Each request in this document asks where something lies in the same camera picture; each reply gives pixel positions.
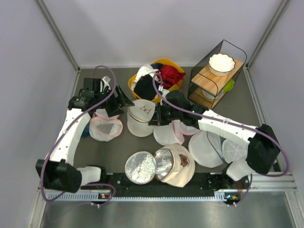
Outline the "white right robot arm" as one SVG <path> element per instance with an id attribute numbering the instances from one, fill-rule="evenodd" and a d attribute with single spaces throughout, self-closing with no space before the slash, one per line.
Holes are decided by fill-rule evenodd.
<path id="1" fill-rule="evenodd" d="M 169 92 L 156 104 L 149 125 L 165 126 L 174 120 L 217 134 L 247 150 L 246 155 L 230 162 L 222 175 L 222 183 L 227 188 L 233 188 L 241 178 L 252 173 L 267 175 L 280 153 L 280 144 L 269 125 L 250 126 L 225 118 L 208 107 L 191 104 L 179 90 Z"/>

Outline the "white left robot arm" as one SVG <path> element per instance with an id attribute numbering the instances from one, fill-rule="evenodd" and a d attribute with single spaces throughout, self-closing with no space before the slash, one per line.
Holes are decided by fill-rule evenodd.
<path id="1" fill-rule="evenodd" d="M 74 167 L 75 152 L 85 128 L 93 139 L 108 142 L 121 135 L 123 123 L 118 118 L 122 107 L 134 103 L 121 90 L 111 88 L 110 78 L 85 78 L 84 87 L 68 103 L 66 119 L 54 149 L 45 159 L 39 159 L 36 170 L 43 188 L 62 192 L 77 192 L 92 183 L 97 188 L 107 185 L 103 167 Z"/>

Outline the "beige mesh bag with glasses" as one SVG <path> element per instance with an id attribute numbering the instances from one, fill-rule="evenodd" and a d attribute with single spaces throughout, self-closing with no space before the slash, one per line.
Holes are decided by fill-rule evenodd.
<path id="1" fill-rule="evenodd" d="M 154 126 L 149 126 L 155 111 L 155 103 L 145 99 L 133 101 L 134 106 L 127 109 L 127 127 L 137 137 L 146 137 L 153 133 Z"/>

